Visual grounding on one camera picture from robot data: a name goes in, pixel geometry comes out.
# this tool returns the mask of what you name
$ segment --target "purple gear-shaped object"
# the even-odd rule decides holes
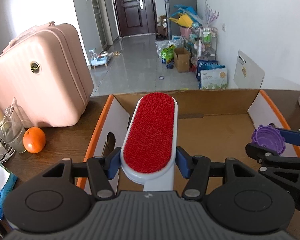
[[[260,125],[258,129],[254,130],[251,139],[253,144],[274,150],[279,155],[286,149],[284,137],[282,137],[279,130],[272,125]]]

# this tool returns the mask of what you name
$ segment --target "orange fruit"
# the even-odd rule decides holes
[[[39,127],[29,128],[23,136],[23,146],[30,153],[42,151],[46,145],[46,136]]]

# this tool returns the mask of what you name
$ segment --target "brown door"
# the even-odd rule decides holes
[[[115,0],[120,36],[155,33],[153,0]]]

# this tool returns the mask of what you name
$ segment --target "gray ribbed cover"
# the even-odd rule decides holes
[[[11,232],[6,240],[292,240],[281,231],[248,236],[216,224],[197,202],[171,192],[121,192],[113,200],[100,201],[74,227],[49,235]]]

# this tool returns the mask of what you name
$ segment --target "white bottle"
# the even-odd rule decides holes
[[[199,39],[199,46],[198,46],[198,56],[201,57],[201,53],[202,53],[202,43],[201,43],[201,39]]]

